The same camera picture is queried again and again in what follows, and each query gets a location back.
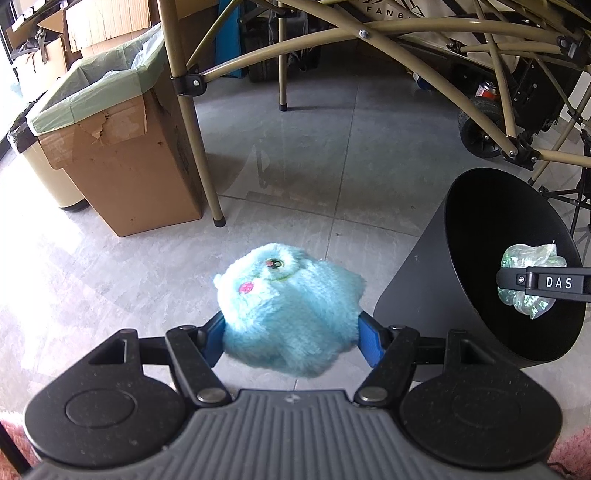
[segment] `pink nose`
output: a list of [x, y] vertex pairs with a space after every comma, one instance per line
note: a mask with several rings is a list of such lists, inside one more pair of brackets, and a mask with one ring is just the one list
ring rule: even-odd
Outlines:
[[255, 284], [251, 281], [247, 281], [244, 282], [242, 285], [240, 285], [240, 288], [238, 289], [238, 291], [240, 293], [249, 293], [252, 291], [252, 289], [255, 287]]

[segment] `textured gray plate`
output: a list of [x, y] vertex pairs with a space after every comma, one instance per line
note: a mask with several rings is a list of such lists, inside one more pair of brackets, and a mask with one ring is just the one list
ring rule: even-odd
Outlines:
[[358, 407], [345, 392], [243, 390], [232, 404], [197, 411], [153, 457], [108, 471], [43, 462], [28, 480], [551, 480], [543, 464], [471, 472], [419, 451], [386, 411]]

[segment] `wagon wheel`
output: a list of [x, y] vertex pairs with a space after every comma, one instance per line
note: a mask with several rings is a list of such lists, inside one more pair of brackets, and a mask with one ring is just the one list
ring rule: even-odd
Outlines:
[[[497, 102], [483, 97], [474, 97], [470, 100], [496, 126], [505, 131], [503, 110]], [[457, 123], [462, 143], [472, 155], [480, 158], [495, 158], [501, 154], [501, 149], [495, 141], [466, 113], [460, 112]]]

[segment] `cream trash can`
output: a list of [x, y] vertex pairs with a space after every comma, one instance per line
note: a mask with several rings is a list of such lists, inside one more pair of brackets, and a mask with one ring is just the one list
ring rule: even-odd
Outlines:
[[27, 125], [25, 114], [26, 112], [17, 118], [8, 133], [12, 149], [29, 163], [59, 208], [66, 212], [79, 212], [85, 209], [89, 203], [67, 173], [63, 169], [54, 170], [49, 165], [41, 145]]

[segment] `black trash can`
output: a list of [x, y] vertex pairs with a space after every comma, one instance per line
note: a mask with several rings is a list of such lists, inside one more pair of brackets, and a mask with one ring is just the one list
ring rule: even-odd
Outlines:
[[[445, 338], [453, 328], [468, 330], [520, 368], [556, 360], [579, 336], [585, 304], [556, 300], [531, 320], [501, 302], [496, 289], [508, 247], [552, 242], [569, 267], [582, 266], [564, 222], [526, 182], [492, 168], [469, 170], [454, 181], [382, 293], [374, 318], [429, 337]], [[418, 367], [415, 380], [440, 371]]]

